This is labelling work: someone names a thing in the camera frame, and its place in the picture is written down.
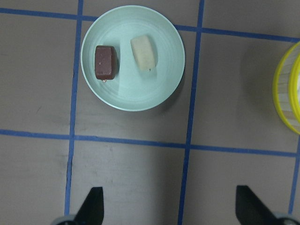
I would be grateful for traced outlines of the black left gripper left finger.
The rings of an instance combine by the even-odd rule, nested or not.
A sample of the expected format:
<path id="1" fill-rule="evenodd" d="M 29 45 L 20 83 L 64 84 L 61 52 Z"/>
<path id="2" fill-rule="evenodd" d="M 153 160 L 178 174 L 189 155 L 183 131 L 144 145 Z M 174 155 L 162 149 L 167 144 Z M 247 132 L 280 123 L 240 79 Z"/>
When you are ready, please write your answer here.
<path id="1" fill-rule="evenodd" d="M 104 195 L 102 187 L 93 187 L 78 213 L 75 222 L 78 225 L 102 225 L 104 220 Z"/>

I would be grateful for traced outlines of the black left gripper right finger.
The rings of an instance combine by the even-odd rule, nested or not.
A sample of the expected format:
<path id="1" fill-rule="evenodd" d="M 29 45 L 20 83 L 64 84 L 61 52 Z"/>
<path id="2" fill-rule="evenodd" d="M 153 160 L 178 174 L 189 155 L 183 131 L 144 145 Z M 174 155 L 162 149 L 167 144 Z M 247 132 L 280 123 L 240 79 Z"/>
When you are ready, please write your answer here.
<path id="1" fill-rule="evenodd" d="M 241 225 L 276 225 L 277 218 L 245 185 L 236 187 L 235 215 Z"/>

